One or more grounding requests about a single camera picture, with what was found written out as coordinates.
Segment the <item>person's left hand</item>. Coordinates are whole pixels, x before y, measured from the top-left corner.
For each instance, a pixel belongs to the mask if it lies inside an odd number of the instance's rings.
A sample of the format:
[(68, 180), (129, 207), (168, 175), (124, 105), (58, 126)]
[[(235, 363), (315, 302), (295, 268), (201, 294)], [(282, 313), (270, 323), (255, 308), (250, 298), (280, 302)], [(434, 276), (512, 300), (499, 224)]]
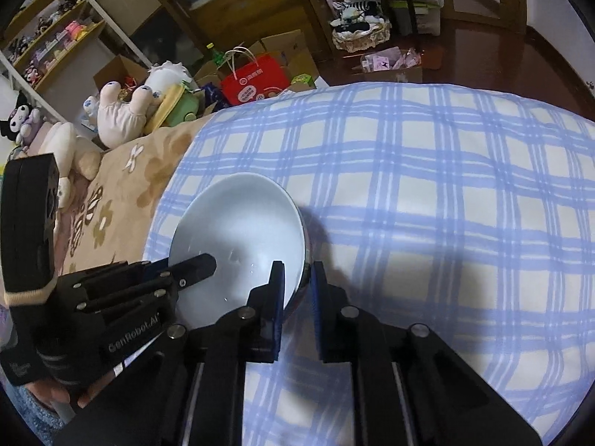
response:
[[(95, 399), (103, 389), (106, 388), (110, 382), (115, 379), (115, 372), (108, 372), (102, 376), (89, 389), (77, 399), (77, 404), (80, 408), (85, 408), (92, 399)], [(69, 404), (71, 403), (70, 394), (67, 389), (53, 379), (40, 379), (36, 382), (30, 382), (25, 385), (30, 394), (37, 399), (40, 404), (43, 404), (48, 409), (55, 410), (54, 403)]]

